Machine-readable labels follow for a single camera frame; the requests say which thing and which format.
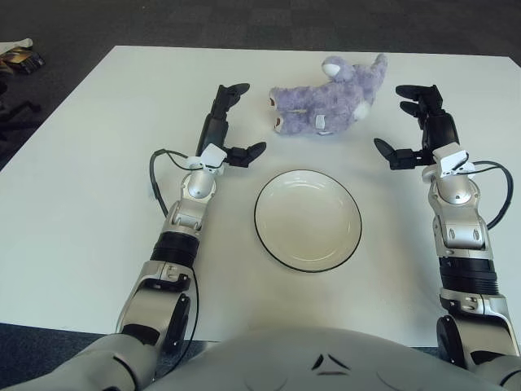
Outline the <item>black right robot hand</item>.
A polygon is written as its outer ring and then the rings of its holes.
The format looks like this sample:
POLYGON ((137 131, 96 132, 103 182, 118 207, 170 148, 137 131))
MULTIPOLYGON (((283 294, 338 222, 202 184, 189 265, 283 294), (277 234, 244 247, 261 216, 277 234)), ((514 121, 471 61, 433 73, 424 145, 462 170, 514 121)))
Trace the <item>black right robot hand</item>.
POLYGON ((396 93, 404 99, 400 102, 401 110, 418 120, 422 144, 418 151, 395 149, 376 138, 374 145, 389 163, 389 168, 403 170, 433 165, 438 178, 473 178, 475 167, 468 162, 469 155, 460 146, 455 122, 443 109, 437 86, 401 85, 396 87, 396 93))

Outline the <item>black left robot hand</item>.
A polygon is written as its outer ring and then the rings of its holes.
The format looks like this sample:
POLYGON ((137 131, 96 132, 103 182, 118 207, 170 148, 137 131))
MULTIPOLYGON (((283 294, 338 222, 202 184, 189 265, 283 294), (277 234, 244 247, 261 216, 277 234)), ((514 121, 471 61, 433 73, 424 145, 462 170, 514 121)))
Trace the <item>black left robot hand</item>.
POLYGON ((195 154, 200 158, 203 167, 216 169, 226 163, 234 167, 247 168, 264 153, 266 142, 256 143, 248 148, 225 146, 229 129, 228 111, 249 89, 248 83, 219 85, 211 110, 205 118, 195 154))

